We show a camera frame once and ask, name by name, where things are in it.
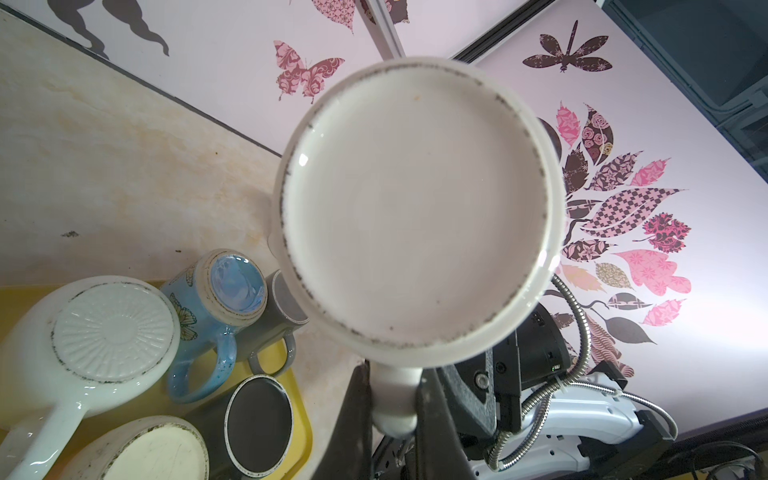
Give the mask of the cream and peach mug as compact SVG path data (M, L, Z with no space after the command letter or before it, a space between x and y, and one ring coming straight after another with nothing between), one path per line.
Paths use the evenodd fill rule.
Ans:
M128 422L92 441L61 479L207 479L209 454L199 431L172 416Z

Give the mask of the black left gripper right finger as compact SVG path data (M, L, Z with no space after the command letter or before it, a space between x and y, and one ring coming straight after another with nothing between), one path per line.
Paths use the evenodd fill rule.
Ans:
M414 478L475 479L434 369L422 373L416 413Z

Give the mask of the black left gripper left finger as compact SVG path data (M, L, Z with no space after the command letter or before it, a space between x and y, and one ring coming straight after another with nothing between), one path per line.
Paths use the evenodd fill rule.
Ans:
M372 392L370 366L351 375L329 444L312 480L369 480L372 466Z

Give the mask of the small white mug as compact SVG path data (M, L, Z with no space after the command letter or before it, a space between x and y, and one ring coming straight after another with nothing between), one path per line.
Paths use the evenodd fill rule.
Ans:
M414 432L425 369L528 317L559 262L565 194L537 116L462 62L373 65L300 121L270 248L302 310L368 360L381 433Z

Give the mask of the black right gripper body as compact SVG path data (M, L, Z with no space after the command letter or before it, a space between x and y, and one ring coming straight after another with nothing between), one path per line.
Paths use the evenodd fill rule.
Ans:
M570 355L552 315L537 305L507 338L442 367L440 383L462 441L490 441L521 428L523 391L567 372Z

